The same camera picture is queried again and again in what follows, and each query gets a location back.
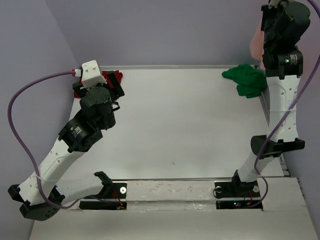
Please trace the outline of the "pink t shirt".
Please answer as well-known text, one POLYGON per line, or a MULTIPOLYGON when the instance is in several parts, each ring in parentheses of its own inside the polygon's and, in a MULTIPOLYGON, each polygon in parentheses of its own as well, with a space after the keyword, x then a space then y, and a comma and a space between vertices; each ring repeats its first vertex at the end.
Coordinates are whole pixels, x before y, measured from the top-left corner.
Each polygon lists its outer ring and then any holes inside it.
POLYGON ((250 54, 255 60, 259 61, 259 68, 265 71, 266 69, 263 63, 264 32, 261 30, 261 27, 262 22, 260 21, 250 43, 250 54))

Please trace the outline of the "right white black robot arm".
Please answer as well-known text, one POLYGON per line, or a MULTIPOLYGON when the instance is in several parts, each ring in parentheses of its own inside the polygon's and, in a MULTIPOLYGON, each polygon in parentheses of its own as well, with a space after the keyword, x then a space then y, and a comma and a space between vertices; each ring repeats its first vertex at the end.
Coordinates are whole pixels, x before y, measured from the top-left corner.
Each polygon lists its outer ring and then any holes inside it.
POLYGON ((296 0, 271 0, 261 10, 262 62, 269 91, 268 133, 251 138, 251 154, 230 183, 235 196, 252 190, 273 159, 305 147, 296 127, 298 87, 304 66, 297 43, 310 26, 311 12, 296 0))

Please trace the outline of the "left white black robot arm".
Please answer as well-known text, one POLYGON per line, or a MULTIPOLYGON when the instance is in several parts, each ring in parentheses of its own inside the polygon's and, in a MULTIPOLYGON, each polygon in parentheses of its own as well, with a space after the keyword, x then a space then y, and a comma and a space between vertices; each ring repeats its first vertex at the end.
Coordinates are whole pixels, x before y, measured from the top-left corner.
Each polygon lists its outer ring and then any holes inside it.
POLYGON ((125 94, 121 86, 123 74, 104 70, 93 83, 82 69, 73 69, 70 74, 78 78, 72 88, 79 98, 80 110, 59 132, 41 164, 34 165, 33 174, 8 189, 10 197, 21 203, 19 210, 26 219, 46 221, 86 197, 104 202, 106 196, 112 195, 115 204, 121 204, 112 180, 102 171, 65 185, 60 179, 103 137, 103 131, 115 126, 115 112, 120 109, 118 99, 125 94))

